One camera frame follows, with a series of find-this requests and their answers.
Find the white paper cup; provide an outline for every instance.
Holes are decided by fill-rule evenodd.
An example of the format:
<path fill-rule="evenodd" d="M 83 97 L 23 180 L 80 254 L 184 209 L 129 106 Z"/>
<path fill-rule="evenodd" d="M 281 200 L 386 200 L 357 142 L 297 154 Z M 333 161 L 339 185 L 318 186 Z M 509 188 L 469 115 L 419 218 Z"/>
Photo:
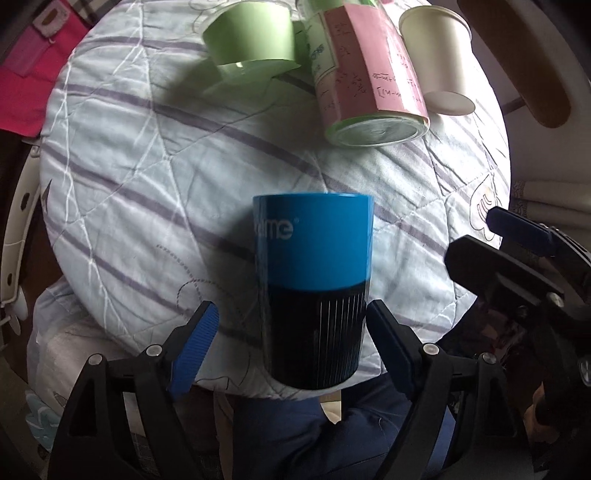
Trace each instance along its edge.
<path fill-rule="evenodd" d="M 426 5 L 406 10 L 399 26 L 427 109 L 472 113 L 472 34 L 466 21 L 447 8 Z"/>

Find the blue and black cup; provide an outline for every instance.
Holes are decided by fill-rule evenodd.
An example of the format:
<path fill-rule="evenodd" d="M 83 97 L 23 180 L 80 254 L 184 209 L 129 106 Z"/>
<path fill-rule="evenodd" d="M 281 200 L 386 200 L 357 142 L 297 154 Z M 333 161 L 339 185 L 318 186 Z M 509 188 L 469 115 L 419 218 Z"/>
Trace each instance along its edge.
<path fill-rule="evenodd" d="M 254 198 L 265 367 L 295 388 L 347 380 L 359 365 L 371 271 L 373 198 Z"/>

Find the striped comforter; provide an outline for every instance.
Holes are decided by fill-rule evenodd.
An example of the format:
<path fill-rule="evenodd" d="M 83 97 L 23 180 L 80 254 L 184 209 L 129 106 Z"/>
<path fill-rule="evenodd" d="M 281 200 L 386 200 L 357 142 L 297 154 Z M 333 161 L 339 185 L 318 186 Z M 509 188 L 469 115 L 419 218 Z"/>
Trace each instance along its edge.
<path fill-rule="evenodd" d="M 483 217 L 508 204 L 505 128 L 474 59 L 474 114 L 434 114 L 431 131 L 403 145 L 333 147 L 314 89 L 300 77 L 213 84 L 199 28 L 223 3 L 124 0 L 80 43 L 42 133 L 47 230 L 72 289 L 126 350 L 162 342 L 212 300 L 221 323 L 199 385 L 260 397 L 318 395 L 285 387 L 262 367 L 252 197 L 373 195 L 370 295 L 434 341 L 474 301 L 447 276 L 449 242 L 469 234 L 500 244 Z M 387 8 L 397 23 L 418 4 L 395 0 Z M 382 371 L 366 334 L 347 384 Z"/>

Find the container lid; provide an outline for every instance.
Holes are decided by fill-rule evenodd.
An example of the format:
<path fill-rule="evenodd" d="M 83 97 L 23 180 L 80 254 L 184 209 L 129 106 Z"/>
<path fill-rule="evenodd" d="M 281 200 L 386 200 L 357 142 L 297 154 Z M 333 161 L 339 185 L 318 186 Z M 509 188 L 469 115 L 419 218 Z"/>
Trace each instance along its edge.
<path fill-rule="evenodd" d="M 402 112 L 380 112 L 337 122 L 326 138 L 341 147 L 382 147 L 421 137 L 429 130 L 428 119 Z"/>

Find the hand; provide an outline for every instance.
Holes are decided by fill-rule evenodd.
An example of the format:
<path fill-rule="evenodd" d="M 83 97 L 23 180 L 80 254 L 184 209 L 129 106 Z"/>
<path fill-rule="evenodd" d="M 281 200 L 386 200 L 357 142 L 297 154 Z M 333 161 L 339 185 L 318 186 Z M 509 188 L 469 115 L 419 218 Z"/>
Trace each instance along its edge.
<path fill-rule="evenodd" d="M 525 411 L 523 415 L 523 423 L 525 425 L 525 431 L 530 443 L 534 442 L 546 442 L 554 443 L 559 436 L 556 429 L 541 425 L 535 418 L 535 407 L 544 398 L 544 384 L 541 384 L 538 389 L 534 392 L 532 397 L 533 404 Z"/>

